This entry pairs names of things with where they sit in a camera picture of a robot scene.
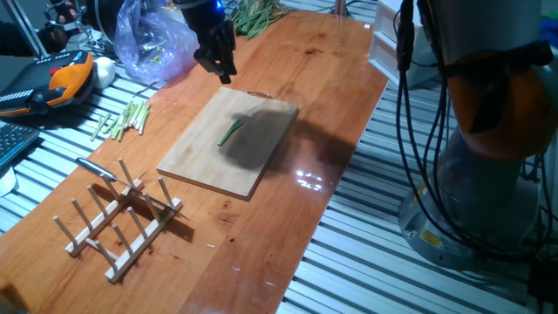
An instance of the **black cable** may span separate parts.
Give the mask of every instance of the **black cable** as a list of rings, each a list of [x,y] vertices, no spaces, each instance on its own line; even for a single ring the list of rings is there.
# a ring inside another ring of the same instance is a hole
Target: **black cable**
[[[397,30],[397,28],[395,27],[395,20],[398,18],[399,13],[401,13],[401,9],[399,9],[399,10],[395,13],[395,16],[393,17],[393,32],[395,32],[395,36],[398,35],[398,30]],[[433,64],[431,64],[431,65],[423,65],[423,64],[420,64],[420,63],[418,63],[418,62],[415,62],[415,60],[413,60],[413,59],[411,59],[411,62],[412,62],[414,65],[422,66],[422,67],[437,67],[437,66],[438,66],[438,63],[433,63]]]
[[[530,180],[530,181],[533,181],[533,182],[535,182],[535,183],[538,183],[538,182],[539,182],[538,170],[539,170],[539,163],[540,163],[540,162],[541,162],[541,158],[540,158],[540,156],[537,154],[537,155],[534,157],[533,169],[531,169],[531,172],[530,172],[529,174],[527,174],[527,170],[525,169],[525,166],[523,166],[523,167],[524,167],[523,171],[524,171],[524,179],[525,179],[525,180]]]
[[[547,186],[547,169],[545,167],[544,162],[544,155],[540,158],[541,161],[541,176],[542,176],[542,193],[544,194],[545,201],[547,202],[547,209],[548,209],[548,229],[547,233],[545,234],[545,242],[548,241],[550,235],[552,234],[552,225],[553,225],[553,214],[552,214],[552,204],[550,203],[550,196],[548,195],[548,186]]]
[[[395,18],[396,17],[397,17],[397,14],[394,17],[394,20],[393,20],[394,25],[393,26],[394,26],[394,31],[397,33],[397,30],[395,29]],[[442,60],[443,58],[441,57],[441,50],[438,46],[438,43],[434,42],[432,44],[432,48],[434,50],[434,53],[437,55],[437,59]],[[442,77],[442,82],[443,82],[443,86],[444,86],[444,90],[445,90],[446,89],[446,80],[445,80],[444,77]],[[459,238],[454,236],[453,234],[447,232],[445,229],[442,229],[432,219],[430,213],[428,213],[428,211],[425,209],[424,203],[420,199],[418,190],[414,186],[414,182],[412,180],[411,172],[410,172],[410,169],[408,167],[407,159],[406,159],[406,156],[405,156],[405,150],[403,148],[403,139],[401,137],[401,130],[400,130],[400,127],[401,127],[401,125],[400,125],[401,106],[402,106],[403,96],[405,96],[405,110],[406,110],[406,113],[407,113],[407,125],[408,125],[409,137],[410,137],[410,141],[411,141],[411,144],[412,144],[412,149],[413,149],[413,152],[414,152],[414,155],[415,155],[415,160],[417,161],[417,164],[418,164],[418,167],[419,167],[419,172],[421,173],[421,176],[423,177],[426,188],[428,188],[428,192],[431,194],[432,199],[436,203],[436,205],[439,209],[439,212],[442,214],[442,216],[446,220],[446,222],[450,225],[450,227],[452,228],[452,231],[455,232]],[[435,194],[434,194],[433,191],[432,191],[432,187],[430,186],[430,182],[428,180],[427,174],[425,172],[425,168],[422,167],[423,165],[420,162],[418,150],[416,148],[416,142],[414,140],[414,134],[413,134],[413,131],[412,131],[412,123],[411,123],[411,112],[410,112],[410,103],[409,103],[409,96],[408,96],[408,86],[407,86],[407,82],[406,82],[406,74],[405,74],[405,72],[400,73],[400,82],[399,82],[399,89],[398,89],[398,107],[397,107],[397,113],[396,113],[396,128],[397,128],[397,133],[398,133],[398,144],[399,144],[399,149],[401,150],[402,159],[403,159],[403,163],[404,163],[404,167],[405,167],[405,172],[407,174],[407,178],[410,182],[413,193],[415,194],[416,200],[417,200],[421,210],[425,214],[425,217],[428,219],[428,221],[430,223],[432,223],[432,225],[434,225],[434,227],[436,227],[445,236],[449,237],[450,239],[454,240],[455,242],[466,245],[467,247],[469,247],[471,249],[475,249],[479,253],[484,254],[487,257],[491,257],[493,259],[504,261],[504,262],[527,262],[527,261],[531,260],[533,257],[536,256],[536,254],[538,252],[538,248],[542,246],[541,243],[537,243],[537,250],[535,252],[533,252],[532,250],[524,251],[524,252],[523,251],[522,252],[508,252],[508,251],[502,251],[502,250],[500,250],[498,248],[494,248],[494,247],[491,248],[491,246],[490,245],[487,246],[486,243],[479,244],[478,240],[476,240],[476,239],[474,239],[474,237],[466,234],[459,226],[457,226],[455,224],[455,222],[451,219],[449,214],[446,212],[446,210],[444,209],[444,204],[441,201],[441,197],[440,197],[440,193],[439,193],[439,185],[437,183],[437,181],[438,181],[437,160],[438,160],[438,156],[439,156],[439,149],[440,149],[440,146],[441,146],[441,140],[442,140],[442,137],[443,137],[443,130],[444,130],[443,125],[444,125],[444,121],[445,121],[445,117],[446,117],[446,97],[445,98],[440,98],[439,110],[440,110],[440,117],[442,118],[442,121],[440,123],[440,132],[439,132],[439,138],[438,138],[438,141],[437,141],[437,148],[436,148],[436,153],[435,153],[436,155],[434,156],[435,162],[434,162],[434,175],[433,175],[433,177],[434,177],[434,180],[435,180],[434,185],[435,185],[435,188],[437,189]]]
[[[551,215],[552,215],[552,218],[553,218],[554,220],[556,220],[556,222],[558,222],[558,216],[552,214],[548,209],[544,208],[543,206],[541,206],[541,210],[542,210],[543,212],[547,213],[547,214],[551,214]]]
[[[439,103],[438,103],[438,110],[436,111],[436,117],[434,118],[434,125],[437,125],[439,123],[439,117],[441,115],[441,107],[442,107],[442,96],[440,96],[439,98]],[[426,146],[425,146],[425,153],[424,153],[424,157],[423,157],[423,163],[425,165],[425,168],[428,168],[428,152],[430,150],[430,144],[432,142],[432,139],[434,137],[434,132],[436,132],[436,128],[433,127],[430,130],[430,133],[428,134],[428,139],[426,140]]]

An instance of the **wooden peg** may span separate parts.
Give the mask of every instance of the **wooden peg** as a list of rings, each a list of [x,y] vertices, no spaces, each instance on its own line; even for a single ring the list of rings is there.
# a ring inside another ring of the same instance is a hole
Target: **wooden peg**
[[[93,198],[93,200],[97,203],[97,206],[99,206],[99,209],[101,210],[101,212],[103,212],[103,215],[105,217],[107,217],[108,213],[106,213],[106,208],[105,208],[105,206],[103,206],[103,203],[99,199],[99,196],[97,195],[97,193],[95,192],[93,187],[89,185],[89,186],[87,186],[87,190],[91,194],[91,197]]]
[[[95,242],[94,242],[92,239],[86,238],[86,239],[85,239],[85,242],[86,242],[87,244],[89,244],[89,246],[91,246],[92,248],[94,248],[94,249],[96,249],[96,250],[99,250],[99,247],[97,246],[97,244],[95,244]],[[113,261],[116,261],[117,259],[119,259],[119,256],[117,256],[116,254],[112,253],[110,250],[105,249],[105,251],[106,251],[106,254],[108,254],[108,256],[111,257],[111,259],[112,259]]]
[[[128,172],[128,168],[126,168],[126,164],[124,163],[124,160],[121,157],[119,158],[119,163],[120,166],[122,167],[122,171],[124,171],[124,175],[128,179],[128,182],[130,182],[130,185],[136,188],[135,184],[133,184],[132,176],[130,176],[130,173]]]
[[[132,216],[133,222],[136,223],[136,226],[138,226],[139,232],[141,232],[141,235],[143,236],[144,239],[147,239],[147,233],[146,230],[143,229],[143,227],[141,226],[140,220],[138,219],[138,216],[136,215],[136,213],[133,211],[133,208],[130,206],[128,207],[128,213],[130,213],[130,215]]]
[[[157,220],[157,222],[160,221],[159,213],[157,212],[157,209],[155,208],[155,206],[151,202],[151,198],[149,197],[149,194],[147,192],[144,192],[144,193],[142,193],[142,195],[143,195],[143,198],[146,200],[146,204],[149,207],[149,210],[151,210],[151,213],[155,217],[155,220]]]
[[[114,189],[114,187],[112,186],[112,183],[108,180],[108,178],[106,177],[105,174],[101,175],[101,179],[103,179],[103,181],[105,182],[106,186],[108,187],[108,189],[111,191],[112,196],[114,196],[115,200],[118,200],[119,198],[119,194],[116,192],[116,190]]]
[[[122,244],[124,244],[124,247],[126,248],[128,253],[130,253],[131,256],[133,253],[132,247],[130,247],[130,243],[128,243],[128,241],[125,239],[124,235],[122,234],[122,231],[120,231],[119,225],[114,223],[112,225],[112,228],[114,229],[114,232],[116,232],[116,235],[120,238],[120,241],[122,242]]]
[[[114,263],[113,259],[108,254],[108,252],[106,251],[105,247],[101,244],[101,242],[99,240],[97,240],[97,241],[95,241],[95,245],[97,246],[97,249],[99,249],[99,252],[101,252],[101,254],[105,257],[106,261],[114,269],[114,271],[118,270],[118,267],[116,267],[116,264]]]
[[[60,220],[60,218],[58,218],[58,216],[54,216],[53,217],[54,221],[58,224],[58,226],[62,229],[62,231],[64,231],[64,233],[66,234],[66,236],[70,239],[71,243],[73,243],[73,247],[77,247],[78,246],[78,242],[76,241],[76,238],[73,237],[73,235],[71,235],[70,230],[68,230],[68,228],[64,225],[64,223]]]
[[[159,180],[160,188],[163,190],[163,193],[165,194],[165,198],[167,198],[167,205],[172,207],[173,199],[171,198],[171,195],[168,193],[167,186],[163,181],[163,177],[160,176],[158,180]]]
[[[81,209],[81,207],[79,206],[78,201],[76,201],[75,198],[72,198],[71,203],[73,204],[73,207],[75,207],[76,210],[78,211],[78,214],[81,216],[81,219],[84,220],[85,224],[87,225],[87,228],[89,229],[89,232],[93,232],[93,226],[91,225],[91,222],[89,222],[89,219],[87,219],[87,216],[85,215],[83,209]]]

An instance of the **wooden table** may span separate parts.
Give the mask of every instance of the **wooden table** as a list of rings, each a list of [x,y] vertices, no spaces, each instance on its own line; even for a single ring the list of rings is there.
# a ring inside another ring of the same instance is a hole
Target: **wooden table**
[[[98,252],[66,254],[69,241],[52,220],[59,215],[74,235],[85,227],[72,197],[90,218],[99,213],[85,186],[102,181],[78,169],[0,236],[0,292],[31,313],[274,313],[386,84],[367,60],[371,34],[344,17],[297,12],[238,39],[231,87],[300,106],[251,201],[167,179],[189,221],[171,222],[113,285]],[[108,140],[90,159],[124,178],[123,157],[163,199],[155,167],[220,85],[196,66],[153,96],[143,136]],[[126,238],[139,234],[127,213],[115,222]],[[110,228],[98,239],[124,251]]]

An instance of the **white box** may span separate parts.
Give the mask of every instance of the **white box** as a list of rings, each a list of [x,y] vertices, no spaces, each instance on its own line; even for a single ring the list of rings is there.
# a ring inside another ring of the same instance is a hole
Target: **white box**
[[[376,22],[372,34],[372,43],[368,60],[376,66],[390,81],[399,84],[399,72],[397,62],[397,36],[393,30],[393,18],[401,6],[401,0],[380,0],[376,12]],[[421,65],[436,63],[436,57],[420,23],[419,10],[415,5],[413,14],[415,24],[415,43],[412,60]],[[415,86],[431,78],[438,76],[438,69],[411,64],[407,72],[407,85]]]

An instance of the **wooden cutting board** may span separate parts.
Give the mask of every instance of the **wooden cutting board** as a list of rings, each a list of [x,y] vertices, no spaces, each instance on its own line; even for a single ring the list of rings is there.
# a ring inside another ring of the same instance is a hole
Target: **wooden cutting board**
[[[297,113],[296,105],[221,87],[157,170],[248,201]],[[238,119],[244,125],[218,147]]]

